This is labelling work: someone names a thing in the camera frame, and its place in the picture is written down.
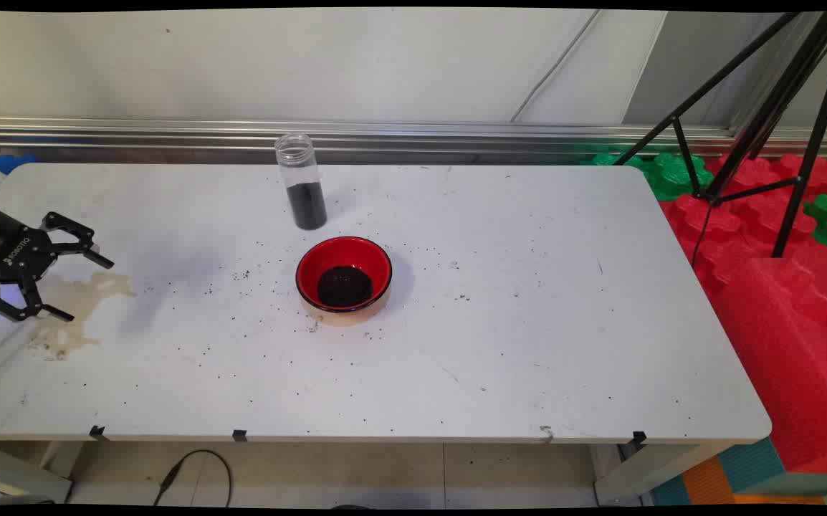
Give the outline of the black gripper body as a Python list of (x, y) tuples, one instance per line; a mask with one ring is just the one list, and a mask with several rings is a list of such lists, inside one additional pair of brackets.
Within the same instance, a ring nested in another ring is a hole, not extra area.
[(33, 228), (0, 210), (0, 283), (18, 283), (22, 274), (40, 279), (57, 261), (47, 232), (56, 229), (57, 213), (49, 212)]

